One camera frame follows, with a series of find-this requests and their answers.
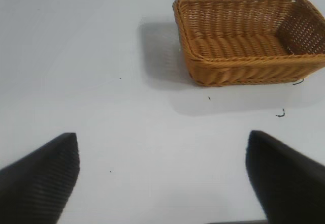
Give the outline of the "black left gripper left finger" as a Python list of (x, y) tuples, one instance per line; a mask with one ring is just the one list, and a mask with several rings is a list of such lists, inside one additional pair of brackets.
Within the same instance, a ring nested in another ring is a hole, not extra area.
[(1, 223), (57, 223), (79, 171), (75, 133), (63, 133), (2, 168)]

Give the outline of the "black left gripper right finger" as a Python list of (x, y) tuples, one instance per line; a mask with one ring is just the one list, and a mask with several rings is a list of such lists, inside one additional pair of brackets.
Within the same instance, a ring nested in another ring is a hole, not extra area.
[(269, 223), (324, 223), (324, 166), (251, 131), (246, 170)]

